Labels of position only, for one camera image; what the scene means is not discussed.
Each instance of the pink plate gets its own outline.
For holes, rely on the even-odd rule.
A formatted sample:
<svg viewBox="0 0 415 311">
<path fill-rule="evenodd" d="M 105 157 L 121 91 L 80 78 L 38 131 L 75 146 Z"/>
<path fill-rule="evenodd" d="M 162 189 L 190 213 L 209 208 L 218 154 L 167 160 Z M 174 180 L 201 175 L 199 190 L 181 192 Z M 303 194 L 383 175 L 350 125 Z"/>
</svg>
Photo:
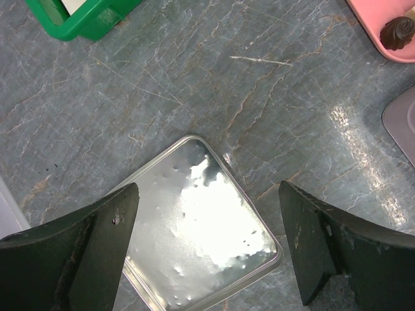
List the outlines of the pink plate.
<svg viewBox="0 0 415 311">
<path fill-rule="evenodd" d="M 404 16 L 414 5 L 415 0 L 347 0 L 373 43 L 384 57 L 399 63 L 415 62 L 415 38 L 401 50 L 386 50 L 379 35 L 384 25 L 391 19 Z"/>
</svg>

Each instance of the chocolate truffle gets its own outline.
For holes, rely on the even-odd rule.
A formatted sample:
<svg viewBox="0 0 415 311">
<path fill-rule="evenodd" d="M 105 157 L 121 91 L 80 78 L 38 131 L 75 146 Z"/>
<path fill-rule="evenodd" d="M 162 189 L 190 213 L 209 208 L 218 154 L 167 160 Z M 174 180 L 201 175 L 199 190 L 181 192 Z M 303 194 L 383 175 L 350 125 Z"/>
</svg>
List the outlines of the chocolate truffle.
<svg viewBox="0 0 415 311">
<path fill-rule="evenodd" d="M 388 50 L 400 50 L 412 41 L 414 34 L 415 22 L 409 17 L 399 16 L 383 27 L 381 43 Z"/>
</svg>

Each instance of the marble countertop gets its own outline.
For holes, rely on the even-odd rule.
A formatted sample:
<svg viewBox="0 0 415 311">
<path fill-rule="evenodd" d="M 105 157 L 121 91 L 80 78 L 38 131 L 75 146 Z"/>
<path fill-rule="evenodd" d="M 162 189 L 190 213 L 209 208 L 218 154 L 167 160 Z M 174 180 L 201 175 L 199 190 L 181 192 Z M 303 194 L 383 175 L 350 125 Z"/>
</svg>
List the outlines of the marble countertop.
<svg viewBox="0 0 415 311">
<path fill-rule="evenodd" d="M 0 3 L 0 19 L 0 175 L 32 226 L 94 202 L 192 133 L 285 249 L 274 273 L 212 311 L 307 310 L 283 179 L 415 234 L 415 168 L 381 122 L 415 65 L 381 56 L 344 0 L 144 0 L 96 43 L 48 37 L 17 1 Z M 333 278 L 311 310 L 354 310 L 346 283 Z M 114 310 L 147 310 L 126 279 Z"/>
</svg>

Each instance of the tray rim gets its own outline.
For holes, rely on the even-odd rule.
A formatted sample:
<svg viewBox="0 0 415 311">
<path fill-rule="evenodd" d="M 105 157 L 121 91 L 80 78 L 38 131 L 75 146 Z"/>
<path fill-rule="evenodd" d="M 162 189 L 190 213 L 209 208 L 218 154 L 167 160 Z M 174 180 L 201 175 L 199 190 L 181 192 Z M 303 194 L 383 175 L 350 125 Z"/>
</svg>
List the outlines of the tray rim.
<svg viewBox="0 0 415 311">
<path fill-rule="evenodd" d="M 391 131 L 390 131 L 390 129 L 388 128 L 388 126 L 386 125 L 386 119 L 387 119 L 387 117 L 388 117 L 388 114 L 389 114 L 389 112 L 388 112 L 388 110 L 389 110 L 389 108 L 392 106 L 392 105 L 394 105 L 396 102 L 398 102 L 399 101 L 399 99 L 401 98 L 401 97 L 404 97 L 404 96 L 408 96 L 408 95 L 411 95 L 411 94 L 414 94 L 415 95 L 415 86 L 412 86 L 411 88 L 409 88 L 408 90 L 406 90 L 404 93 L 402 93 L 402 94 L 400 94 L 400 96 L 398 96 L 397 98 L 395 98 L 392 102 L 390 102 L 389 104 L 387 104 L 386 105 L 386 107 L 385 107 L 385 109 L 383 110 L 383 112 L 382 112 L 382 124 L 383 124 L 383 127 L 385 128 L 385 130 L 388 132 L 388 134 L 391 136 L 391 138 L 394 140 L 394 142 L 396 143 L 396 145 L 399 147 L 399 149 L 402 151 L 402 153 L 405 155 L 405 157 L 409 160 L 409 162 L 415 167 L 415 161 L 414 160 L 412 160 L 410 157 L 409 157 L 409 155 L 408 155 L 408 153 L 405 151 L 405 149 L 403 149 L 402 148 L 402 143 L 401 142 L 399 142 L 397 139 L 396 139 L 396 135 L 395 135 L 395 133 L 392 133 Z"/>
<path fill-rule="evenodd" d="M 200 301 L 199 303 L 195 304 L 194 306 L 190 308 L 183 309 L 182 311 L 203 311 L 207 308 L 210 308 L 212 306 L 217 305 L 218 303 L 222 302 L 223 300 L 228 299 L 229 297 L 237 294 L 241 290 L 244 290 L 246 287 L 252 285 L 253 283 L 259 281 L 263 277 L 267 276 L 270 272 L 274 271 L 283 260 L 283 248 L 279 244 L 276 237 L 272 234 L 271 230 L 268 228 L 264 220 L 259 215 L 257 209 L 255 208 L 255 205 L 252 203 L 251 199 L 246 195 L 246 193 L 242 190 L 241 186 L 237 183 L 235 178 L 232 176 L 226 165 L 223 163 L 222 159 L 213 151 L 213 149 L 210 147 L 208 142 L 206 142 L 203 138 L 197 135 L 186 135 L 173 143 L 170 147 L 168 147 L 166 150 L 164 150 L 162 153 L 157 155 L 154 159 L 150 160 L 148 163 L 144 164 L 141 168 L 136 170 L 134 173 L 129 175 L 124 181 L 122 181 L 118 186 L 116 186 L 111 192 L 121 188 L 122 186 L 129 184 L 136 180 L 140 175 L 144 174 L 146 171 L 148 171 L 150 168 L 152 168 L 154 165 L 159 163 L 164 157 L 168 156 L 169 154 L 173 153 L 175 150 L 177 150 L 179 147 L 184 145 L 186 142 L 190 140 L 197 140 L 203 143 L 203 145 L 209 150 L 211 155 L 215 158 L 221 169 L 223 169 L 223 172 L 230 178 L 231 182 L 233 183 L 233 186 L 241 193 L 241 195 L 244 197 L 248 205 L 251 207 L 251 210 L 253 210 L 254 214 L 259 218 L 261 223 L 263 224 L 265 231 L 270 235 L 271 239 L 274 241 L 275 247 L 276 247 L 276 254 L 275 256 L 270 259 L 268 262 L 264 263 L 262 266 L 258 267 L 254 271 L 251 271 L 244 277 L 241 277 L 239 280 L 235 281 L 234 283 L 230 284 L 229 286 L 223 288 L 222 290 L 214 293 L 213 295 L 205 298 L 204 300 Z M 125 258 L 124 261 L 124 268 L 123 268 L 123 274 L 126 276 L 130 284 L 134 287 L 136 292 L 139 294 L 139 296 L 144 300 L 146 305 L 152 310 L 152 311 L 166 311 L 166 309 L 161 305 L 161 303 L 158 301 L 158 299 L 154 296 L 154 294 L 150 291 L 148 286 L 146 285 L 145 281 L 134 271 L 132 268 L 131 263 L 128 261 L 127 258 Z M 139 284 L 135 284 L 135 282 L 132 281 L 131 278 L 135 278 Z"/>
</svg>

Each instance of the metal tray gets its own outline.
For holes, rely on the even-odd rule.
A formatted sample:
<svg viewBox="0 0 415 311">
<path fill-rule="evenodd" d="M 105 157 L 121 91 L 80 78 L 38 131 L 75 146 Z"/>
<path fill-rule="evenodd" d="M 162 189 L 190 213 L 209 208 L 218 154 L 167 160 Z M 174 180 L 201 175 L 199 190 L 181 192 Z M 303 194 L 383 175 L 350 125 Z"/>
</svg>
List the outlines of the metal tray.
<svg viewBox="0 0 415 311">
<path fill-rule="evenodd" d="M 386 107 L 383 124 L 415 166 L 415 86 Z"/>
<path fill-rule="evenodd" d="M 205 310 L 280 265 L 281 246 L 203 139 L 180 139 L 115 189 L 128 183 L 140 203 L 123 271 L 151 310 Z"/>
</svg>

